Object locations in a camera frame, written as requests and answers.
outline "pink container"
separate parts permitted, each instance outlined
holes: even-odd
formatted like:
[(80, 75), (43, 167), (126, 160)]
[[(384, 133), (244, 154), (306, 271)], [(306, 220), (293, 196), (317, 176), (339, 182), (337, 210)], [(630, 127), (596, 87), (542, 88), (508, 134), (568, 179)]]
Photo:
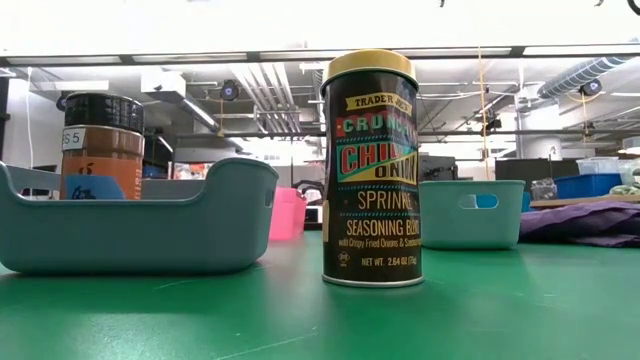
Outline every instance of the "pink container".
[(269, 241), (294, 240), (304, 231), (307, 201), (298, 190), (276, 188)]

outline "green table surface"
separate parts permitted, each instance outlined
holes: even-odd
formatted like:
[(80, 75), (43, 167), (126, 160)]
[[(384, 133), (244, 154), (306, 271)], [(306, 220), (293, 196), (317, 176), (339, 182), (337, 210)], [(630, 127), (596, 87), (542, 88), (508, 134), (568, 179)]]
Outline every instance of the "green table surface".
[(640, 252), (424, 250), (426, 281), (322, 282), (321, 234), (215, 277), (0, 270), (0, 359), (639, 359)]

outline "purple fabric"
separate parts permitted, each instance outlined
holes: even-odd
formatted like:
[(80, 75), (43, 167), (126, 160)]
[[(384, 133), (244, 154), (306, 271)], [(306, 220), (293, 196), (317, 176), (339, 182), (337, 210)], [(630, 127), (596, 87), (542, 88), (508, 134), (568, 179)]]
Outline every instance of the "purple fabric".
[(523, 213), (520, 241), (640, 246), (640, 206), (598, 202)]

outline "white label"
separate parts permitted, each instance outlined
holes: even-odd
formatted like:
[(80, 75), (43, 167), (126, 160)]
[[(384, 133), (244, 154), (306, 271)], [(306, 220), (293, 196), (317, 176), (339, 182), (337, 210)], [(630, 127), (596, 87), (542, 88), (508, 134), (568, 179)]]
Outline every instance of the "white label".
[(85, 128), (71, 128), (62, 131), (62, 151), (82, 149)]

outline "gold lid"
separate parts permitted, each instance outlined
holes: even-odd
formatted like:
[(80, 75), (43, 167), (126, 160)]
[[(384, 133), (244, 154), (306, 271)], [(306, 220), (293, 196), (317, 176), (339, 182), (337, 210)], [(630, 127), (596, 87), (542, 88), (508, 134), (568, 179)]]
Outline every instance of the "gold lid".
[(388, 70), (408, 78), (416, 87), (416, 70), (411, 60), (389, 50), (357, 50), (333, 59), (324, 72), (322, 86), (338, 75), (358, 70)]

